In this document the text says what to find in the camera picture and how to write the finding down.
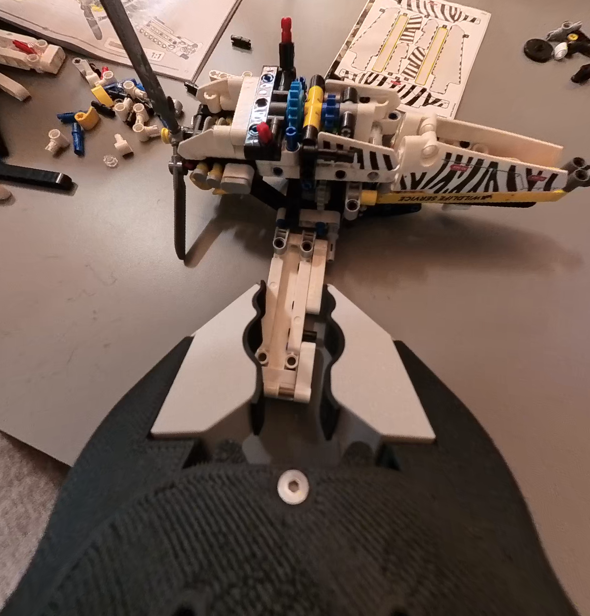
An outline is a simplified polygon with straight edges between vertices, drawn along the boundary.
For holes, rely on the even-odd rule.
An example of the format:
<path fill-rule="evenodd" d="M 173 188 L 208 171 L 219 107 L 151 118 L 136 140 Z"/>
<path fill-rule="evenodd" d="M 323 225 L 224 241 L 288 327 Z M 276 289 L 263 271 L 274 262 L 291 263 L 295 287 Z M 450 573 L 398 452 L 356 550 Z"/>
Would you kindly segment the zebra-striped sticker sheet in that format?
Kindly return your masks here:
<path fill-rule="evenodd" d="M 489 12 L 451 1 L 367 1 L 326 78 L 397 92 L 454 119 Z"/>

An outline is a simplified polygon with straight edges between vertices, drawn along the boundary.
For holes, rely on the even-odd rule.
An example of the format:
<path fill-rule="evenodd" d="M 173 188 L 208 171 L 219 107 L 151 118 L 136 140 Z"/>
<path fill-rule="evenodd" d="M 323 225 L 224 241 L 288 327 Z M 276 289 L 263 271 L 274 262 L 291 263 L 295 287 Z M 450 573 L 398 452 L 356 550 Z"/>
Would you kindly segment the black grey lego subassembly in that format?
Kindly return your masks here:
<path fill-rule="evenodd" d="M 530 60 L 541 64 L 550 60 L 561 61 L 575 54 L 590 58 L 590 37 L 582 31 L 581 21 L 565 21 L 544 39 L 532 38 L 526 41 L 523 53 Z"/>

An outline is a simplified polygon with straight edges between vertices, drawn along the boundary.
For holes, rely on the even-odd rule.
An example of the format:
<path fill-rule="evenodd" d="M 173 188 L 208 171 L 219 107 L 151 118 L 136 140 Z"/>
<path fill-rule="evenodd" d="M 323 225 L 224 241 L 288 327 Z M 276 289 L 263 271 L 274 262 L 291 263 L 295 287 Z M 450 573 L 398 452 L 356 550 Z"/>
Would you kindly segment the white lego wing assembly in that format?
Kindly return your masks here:
<path fill-rule="evenodd" d="M 320 315 L 329 246 L 311 230 L 275 231 L 262 340 L 255 353 L 266 397 L 310 401 L 317 345 L 306 318 Z"/>
<path fill-rule="evenodd" d="M 0 65 L 57 74 L 66 60 L 60 46 L 0 29 Z"/>

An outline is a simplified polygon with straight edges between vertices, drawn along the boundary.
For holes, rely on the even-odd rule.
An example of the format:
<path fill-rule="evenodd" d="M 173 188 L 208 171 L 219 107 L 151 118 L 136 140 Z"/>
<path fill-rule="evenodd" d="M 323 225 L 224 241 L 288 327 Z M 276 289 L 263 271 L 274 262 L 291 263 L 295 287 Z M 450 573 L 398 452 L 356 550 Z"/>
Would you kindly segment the zebra-striped lego aeroplane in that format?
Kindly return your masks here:
<path fill-rule="evenodd" d="M 401 108 L 397 92 L 326 75 L 298 76 L 292 20 L 281 20 L 278 65 L 259 76 L 213 72 L 198 112 L 180 124 L 121 1 L 103 8 L 171 146 L 174 247 L 186 248 L 185 178 L 200 190 L 252 195 L 276 227 L 337 236 L 342 220 L 418 212 L 424 203 L 529 208 L 590 187 L 590 165 L 561 165 L 553 143 Z"/>

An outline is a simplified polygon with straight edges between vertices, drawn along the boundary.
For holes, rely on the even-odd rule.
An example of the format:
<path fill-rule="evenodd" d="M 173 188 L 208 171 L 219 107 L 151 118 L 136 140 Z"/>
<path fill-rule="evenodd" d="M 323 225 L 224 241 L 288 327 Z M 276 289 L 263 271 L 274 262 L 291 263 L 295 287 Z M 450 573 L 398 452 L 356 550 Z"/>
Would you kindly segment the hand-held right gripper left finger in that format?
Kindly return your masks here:
<path fill-rule="evenodd" d="M 156 439 L 246 439 L 251 404 L 258 399 L 258 363 L 245 332 L 259 315 L 256 283 L 195 331 L 151 428 Z"/>

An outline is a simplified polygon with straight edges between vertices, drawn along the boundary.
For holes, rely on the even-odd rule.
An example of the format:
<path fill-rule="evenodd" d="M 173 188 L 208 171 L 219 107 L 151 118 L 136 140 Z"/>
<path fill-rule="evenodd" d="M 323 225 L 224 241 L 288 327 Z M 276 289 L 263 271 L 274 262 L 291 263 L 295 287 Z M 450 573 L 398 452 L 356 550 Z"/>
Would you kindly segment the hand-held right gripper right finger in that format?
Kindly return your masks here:
<path fill-rule="evenodd" d="M 434 442 L 414 385 L 391 335 L 333 285 L 328 325 L 337 356 L 328 367 L 328 401 L 338 442 Z"/>

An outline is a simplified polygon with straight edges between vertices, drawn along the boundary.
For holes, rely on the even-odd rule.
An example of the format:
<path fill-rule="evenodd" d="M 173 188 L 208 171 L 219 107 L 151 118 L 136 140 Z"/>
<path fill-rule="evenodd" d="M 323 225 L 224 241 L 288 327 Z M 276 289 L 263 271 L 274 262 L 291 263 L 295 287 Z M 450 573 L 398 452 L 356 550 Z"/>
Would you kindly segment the pile of small lego pieces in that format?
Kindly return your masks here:
<path fill-rule="evenodd" d="M 119 119 L 136 136 L 147 142 L 160 136 L 162 129 L 152 124 L 154 110 L 142 84 L 136 79 L 119 81 L 107 67 L 99 68 L 75 57 L 73 65 L 90 86 L 91 101 L 86 110 L 61 112 L 62 126 L 49 130 L 45 151 L 57 157 L 70 146 L 77 157 L 85 156 L 85 136 L 99 126 L 102 118 Z"/>

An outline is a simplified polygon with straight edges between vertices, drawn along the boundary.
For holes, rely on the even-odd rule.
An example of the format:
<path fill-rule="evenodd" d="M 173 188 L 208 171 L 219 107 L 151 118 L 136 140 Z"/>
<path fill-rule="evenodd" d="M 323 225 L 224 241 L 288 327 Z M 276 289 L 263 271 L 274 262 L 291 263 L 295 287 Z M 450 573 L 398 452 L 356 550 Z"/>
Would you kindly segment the white lego panel piece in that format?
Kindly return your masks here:
<path fill-rule="evenodd" d="M 30 98 L 30 92 L 21 84 L 0 73 L 0 90 L 20 102 Z"/>

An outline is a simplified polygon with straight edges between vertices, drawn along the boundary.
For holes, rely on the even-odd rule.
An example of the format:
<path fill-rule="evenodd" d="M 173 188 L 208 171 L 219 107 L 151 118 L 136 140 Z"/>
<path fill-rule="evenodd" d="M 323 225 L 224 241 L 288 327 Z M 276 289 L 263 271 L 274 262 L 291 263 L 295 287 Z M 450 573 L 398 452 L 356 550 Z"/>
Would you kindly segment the lego instruction booklet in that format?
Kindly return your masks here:
<path fill-rule="evenodd" d="M 121 1 L 156 74 L 192 80 L 241 1 Z M 0 20 L 70 50 L 130 66 L 101 1 L 0 1 Z"/>

